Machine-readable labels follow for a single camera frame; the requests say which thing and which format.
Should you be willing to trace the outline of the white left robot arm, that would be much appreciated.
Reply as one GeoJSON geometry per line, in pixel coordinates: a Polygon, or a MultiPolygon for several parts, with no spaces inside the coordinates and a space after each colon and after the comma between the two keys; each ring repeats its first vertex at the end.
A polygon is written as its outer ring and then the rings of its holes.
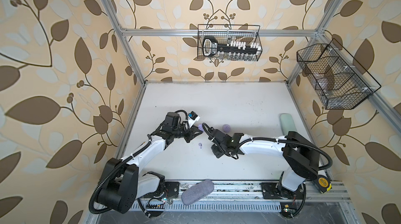
{"type": "Polygon", "coordinates": [[[89,200],[90,213],[99,215],[114,210],[125,214],[142,196],[149,193],[162,195],[165,192],[163,175],[152,171],[143,176],[140,173],[175,139],[182,138],[190,143],[202,134],[195,126],[200,117],[192,111],[186,113],[183,120],[180,117],[181,112],[168,112],[164,121],[148,135],[148,140],[138,149],[123,158],[112,158],[106,163],[89,200]]]}

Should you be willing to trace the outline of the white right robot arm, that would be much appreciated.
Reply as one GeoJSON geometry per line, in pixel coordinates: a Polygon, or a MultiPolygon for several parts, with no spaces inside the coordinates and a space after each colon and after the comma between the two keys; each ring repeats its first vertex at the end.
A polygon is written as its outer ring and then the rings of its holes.
{"type": "Polygon", "coordinates": [[[206,123],[202,128],[213,143],[216,158],[227,156],[238,160],[241,155],[261,154],[284,159],[289,168],[273,189],[273,195],[281,199],[295,197],[305,181],[318,179],[319,171],[333,164],[330,155],[295,131],[280,137],[252,137],[243,133],[230,136],[206,123]]]}

